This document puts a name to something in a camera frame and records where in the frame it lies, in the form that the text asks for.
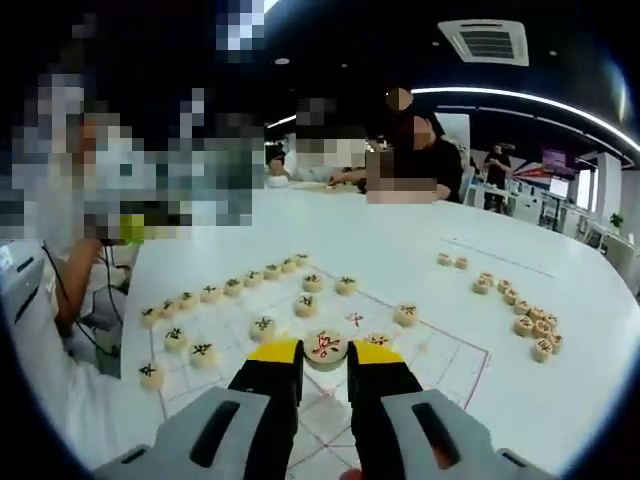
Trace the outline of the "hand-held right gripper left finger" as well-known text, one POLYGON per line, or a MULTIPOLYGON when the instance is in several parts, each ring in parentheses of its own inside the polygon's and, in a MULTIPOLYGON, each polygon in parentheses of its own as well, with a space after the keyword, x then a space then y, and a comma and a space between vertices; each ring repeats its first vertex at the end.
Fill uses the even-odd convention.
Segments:
POLYGON ((94 472, 97 479, 282 479, 302 395, 303 343, 260 345, 225 388, 212 387, 139 445, 94 472))

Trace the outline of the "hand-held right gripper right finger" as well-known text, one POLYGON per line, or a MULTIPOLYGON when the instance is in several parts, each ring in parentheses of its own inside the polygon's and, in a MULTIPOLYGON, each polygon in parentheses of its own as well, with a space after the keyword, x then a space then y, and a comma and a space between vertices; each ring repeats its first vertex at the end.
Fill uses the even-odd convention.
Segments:
POLYGON ((353 340, 347 350, 351 432, 364 479, 551 479, 435 388, 403 358, 353 340))

